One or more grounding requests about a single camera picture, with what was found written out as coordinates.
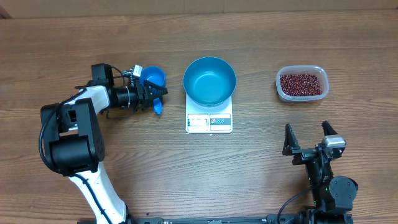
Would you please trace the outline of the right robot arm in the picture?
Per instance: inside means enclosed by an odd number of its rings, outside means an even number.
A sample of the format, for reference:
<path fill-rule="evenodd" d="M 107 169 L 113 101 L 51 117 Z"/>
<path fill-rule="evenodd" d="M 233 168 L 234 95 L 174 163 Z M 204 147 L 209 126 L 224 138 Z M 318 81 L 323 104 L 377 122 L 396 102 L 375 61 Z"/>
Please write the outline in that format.
<path fill-rule="evenodd" d="M 353 209 L 358 184 L 351 178 L 335 176 L 330 163 L 340 158 L 346 141 L 329 124 L 322 122 L 324 137 L 313 148 L 302 149 L 290 124 L 285 125 L 285 141 L 282 154 L 292 156 L 292 164 L 304 165 L 310 184 L 309 189 L 286 201 L 277 214 L 277 223 L 353 223 L 348 213 Z M 284 208 L 299 197 L 311 193 L 313 205 L 296 215 L 283 215 Z"/>

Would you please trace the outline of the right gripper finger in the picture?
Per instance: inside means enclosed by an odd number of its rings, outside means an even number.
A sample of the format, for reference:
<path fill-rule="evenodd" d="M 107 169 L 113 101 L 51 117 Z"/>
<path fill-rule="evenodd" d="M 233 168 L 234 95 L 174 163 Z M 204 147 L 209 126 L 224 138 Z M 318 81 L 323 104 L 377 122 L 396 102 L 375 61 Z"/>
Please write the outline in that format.
<path fill-rule="evenodd" d="M 322 122 L 323 133 L 325 136 L 337 135 L 338 133 L 332 128 L 328 121 Z"/>
<path fill-rule="evenodd" d="M 300 150 L 299 143 L 295 137 L 291 125 L 288 123 L 285 125 L 285 140 L 282 149 L 282 154 L 284 156 L 293 156 L 294 154 L 297 154 L 299 150 Z"/>

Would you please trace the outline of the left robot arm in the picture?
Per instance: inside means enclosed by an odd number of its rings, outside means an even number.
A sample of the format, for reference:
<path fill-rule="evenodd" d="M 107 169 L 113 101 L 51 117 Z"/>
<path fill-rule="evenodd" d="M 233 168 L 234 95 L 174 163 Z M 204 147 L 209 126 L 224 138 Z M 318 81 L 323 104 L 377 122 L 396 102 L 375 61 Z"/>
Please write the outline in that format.
<path fill-rule="evenodd" d="M 134 223 L 104 168 L 105 144 L 97 115 L 113 108 L 161 114 L 168 93 L 159 67 L 135 65 L 123 70 L 121 87 L 114 84 L 115 67 L 92 65 L 92 79 L 66 100 L 40 110 L 39 154 L 51 171 L 68 177 L 95 214 L 95 223 Z"/>

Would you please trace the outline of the white digital kitchen scale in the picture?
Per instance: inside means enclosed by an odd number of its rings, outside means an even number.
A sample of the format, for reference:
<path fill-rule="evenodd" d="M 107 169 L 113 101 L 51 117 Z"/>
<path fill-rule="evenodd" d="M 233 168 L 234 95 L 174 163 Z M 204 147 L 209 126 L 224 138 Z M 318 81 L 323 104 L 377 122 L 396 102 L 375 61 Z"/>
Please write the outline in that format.
<path fill-rule="evenodd" d="M 206 107 L 186 96 L 185 118 L 189 134 L 229 134 L 233 131 L 232 97 L 218 106 Z"/>

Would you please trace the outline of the blue plastic measuring scoop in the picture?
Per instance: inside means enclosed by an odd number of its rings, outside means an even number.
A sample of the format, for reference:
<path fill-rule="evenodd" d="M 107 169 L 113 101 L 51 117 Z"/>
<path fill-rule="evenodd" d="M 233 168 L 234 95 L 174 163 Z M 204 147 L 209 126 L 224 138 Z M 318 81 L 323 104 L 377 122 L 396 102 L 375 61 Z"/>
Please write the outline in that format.
<path fill-rule="evenodd" d="M 165 79 L 166 74 L 161 68 L 151 66 L 142 70 L 139 82 L 141 85 L 143 85 L 144 80 L 148 80 L 158 86 L 165 87 Z M 153 109 L 154 112 L 157 114 L 162 113 L 162 102 L 160 98 L 156 98 L 153 100 Z"/>

